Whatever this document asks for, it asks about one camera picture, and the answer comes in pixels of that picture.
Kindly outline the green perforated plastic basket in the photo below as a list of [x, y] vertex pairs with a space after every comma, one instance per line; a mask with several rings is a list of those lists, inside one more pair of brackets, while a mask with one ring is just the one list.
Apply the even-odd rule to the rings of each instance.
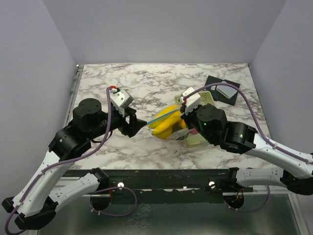
[[[215, 105], [213, 97], [211, 95], [211, 92], [209, 91], [201, 91], [199, 92], [201, 96], [201, 105], [204, 106], [206, 104], [211, 104]], [[170, 136], [173, 140], [176, 141], [182, 141], [184, 146], [186, 148], [191, 148], [191, 147], [196, 147], [196, 146], [201, 146], [201, 145], [206, 145], [208, 142], [205, 140], [205, 138], [202, 137], [199, 133], [196, 135], [192, 135], [190, 132], [192, 130], [188, 129], [181, 129], [177, 125], [176, 127], [173, 128], [175, 132], [172, 133]]]

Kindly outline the yellow toy banana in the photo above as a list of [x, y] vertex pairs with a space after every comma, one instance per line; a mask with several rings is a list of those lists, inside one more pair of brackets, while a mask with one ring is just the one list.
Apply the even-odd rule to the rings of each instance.
[[160, 110], [148, 127], [152, 130], [152, 135], [159, 139], [166, 139], [173, 133], [173, 128], [180, 126], [180, 106], [170, 105]]

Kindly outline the clear zip top bag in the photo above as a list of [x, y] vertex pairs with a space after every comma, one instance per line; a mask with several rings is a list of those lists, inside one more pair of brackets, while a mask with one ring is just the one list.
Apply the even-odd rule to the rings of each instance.
[[181, 141], [188, 136], [197, 135], [195, 129], [188, 129], [184, 120], [180, 117], [180, 105], [173, 104], [157, 113], [148, 123], [152, 136], [162, 140]]

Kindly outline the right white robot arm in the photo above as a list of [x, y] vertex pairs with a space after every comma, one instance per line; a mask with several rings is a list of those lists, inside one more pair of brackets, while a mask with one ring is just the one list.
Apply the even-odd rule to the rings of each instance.
[[213, 105], [198, 105], [190, 110], [182, 105], [181, 118], [188, 129], [195, 129], [205, 140], [235, 154], [246, 154], [267, 161], [269, 169], [234, 169], [225, 178], [225, 187], [236, 191], [240, 187], [280, 186], [289, 191], [312, 195], [313, 156], [292, 150], [270, 139], [263, 139], [253, 127], [242, 122], [228, 121], [225, 112]]

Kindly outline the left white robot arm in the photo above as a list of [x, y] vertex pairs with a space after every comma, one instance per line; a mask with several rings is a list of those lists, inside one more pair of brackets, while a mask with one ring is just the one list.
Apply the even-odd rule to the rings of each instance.
[[18, 195], [5, 198], [1, 204], [10, 217], [17, 215], [15, 224], [20, 233], [45, 227], [71, 200], [109, 188], [109, 176], [100, 168], [93, 168], [73, 184], [53, 190], [65, 172], [91, 148], [93, 139], [103, 136], [106, 141], [115, 129], [131, 138], [146, 125], [146, 121], [137, 119], [136, 110], [129, 107], [132, 101], [111, 97], [105, 113], [99, 100], [86, 98], [73, 109], [73, 119], [56, 133], [32, 179]]

